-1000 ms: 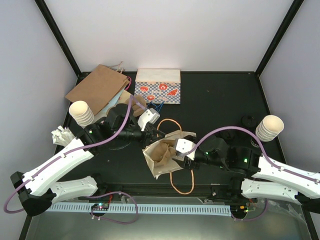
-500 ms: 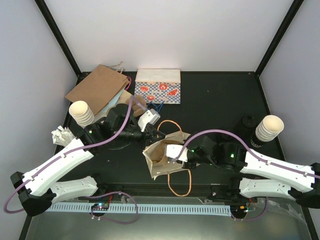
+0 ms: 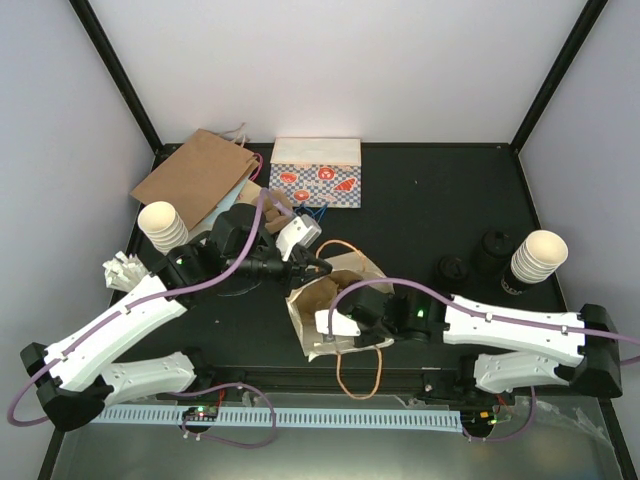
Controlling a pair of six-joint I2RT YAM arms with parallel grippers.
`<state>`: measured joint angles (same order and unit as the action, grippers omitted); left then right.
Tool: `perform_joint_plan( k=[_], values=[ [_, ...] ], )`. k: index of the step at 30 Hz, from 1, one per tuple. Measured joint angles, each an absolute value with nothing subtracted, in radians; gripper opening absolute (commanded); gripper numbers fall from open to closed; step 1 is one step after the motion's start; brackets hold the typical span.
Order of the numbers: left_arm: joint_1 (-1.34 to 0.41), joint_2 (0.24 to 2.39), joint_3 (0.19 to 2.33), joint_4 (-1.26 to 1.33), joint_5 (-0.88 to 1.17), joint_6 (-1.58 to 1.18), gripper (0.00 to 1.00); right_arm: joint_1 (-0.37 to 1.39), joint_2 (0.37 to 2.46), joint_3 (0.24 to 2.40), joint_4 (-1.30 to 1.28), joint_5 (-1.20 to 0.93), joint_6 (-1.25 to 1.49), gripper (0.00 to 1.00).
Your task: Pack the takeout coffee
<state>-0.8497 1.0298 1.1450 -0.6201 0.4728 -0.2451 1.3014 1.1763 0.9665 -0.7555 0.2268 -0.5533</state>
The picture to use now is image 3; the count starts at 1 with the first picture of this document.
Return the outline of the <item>cream paper bag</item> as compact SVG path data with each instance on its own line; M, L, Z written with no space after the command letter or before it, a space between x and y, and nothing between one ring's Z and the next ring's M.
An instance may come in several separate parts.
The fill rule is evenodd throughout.
M361 281L384 279L386 277L383 271L360 249L344 240L331 239L325 241L316 249L316 255L320 257L323 250L325 250L329 246L344 247L348 250L346 253L333 256L328 259L328 262L333 266L332 272L337 270L349 270L360 274L363 277ZM324 276L330 275L331 273L322 275L319 279L323 278ZM286 306L290 316L291 324L297 335L304 357L309 362L312 362L319 358L332 357L335 360L335 379L343 393L346 394L346 396L350 399L357 401L366 401L373 398L378 393L382 381L384 350L393 345L394 340L382 334L369 332L364 323L355 319L354 314L350 311L350 308L347 306L347 301L345 299L340 300L336 306L332 305L334 300L337 299L339 294L341 294L344 289L336 296L336 298L331 302L331 305L328 308L329 335L318 333L315 327L314 314L301 314L295 304L296 298L299 296L305 286L293 290L291 294L286 298ZM341 314L348 316L349 318L354 320L359 325L361 335L358 337L333 335L332 315L335 311L338 311ZM347 385L344 383L344 380L342 378L343 360L344 357L349 354L361 353L366 351L374 352L377 358L374 384L371 391L368 393L354 393L347 388Z

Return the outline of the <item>single cardboard cup carrier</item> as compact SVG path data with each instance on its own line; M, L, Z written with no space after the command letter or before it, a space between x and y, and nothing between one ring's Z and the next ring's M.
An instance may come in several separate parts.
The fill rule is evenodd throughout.
M318 310L326 310L343 289L362 279L360 274L349 270L333 271L330 275L305 286L296 298L295 304L301 314L314 314Z

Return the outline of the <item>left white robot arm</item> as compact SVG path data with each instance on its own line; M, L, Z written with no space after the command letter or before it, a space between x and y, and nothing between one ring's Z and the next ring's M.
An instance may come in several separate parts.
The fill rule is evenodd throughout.
M276 234L248 204L221 213L212 228L170 250L118 303L81 330L51 345L31 343L20 358L50 421L78 429L114 404L159 393L207 397L215 376L195 350L117 363L154 330L178 318L231 278L272 280L290 293L331 272L310 245L321 229L308 215L292 215Z

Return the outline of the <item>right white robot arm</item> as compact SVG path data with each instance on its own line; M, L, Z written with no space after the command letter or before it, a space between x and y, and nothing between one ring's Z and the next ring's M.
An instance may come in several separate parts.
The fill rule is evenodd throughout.
M454 379L457 396L479 402L488 393L536 386L562 386L591 397L623 393L616 329L608 311L595 304L579 312L534 312L499 307L405 283L385 293L365 283L338 304L357 323L360 337L472 345Z

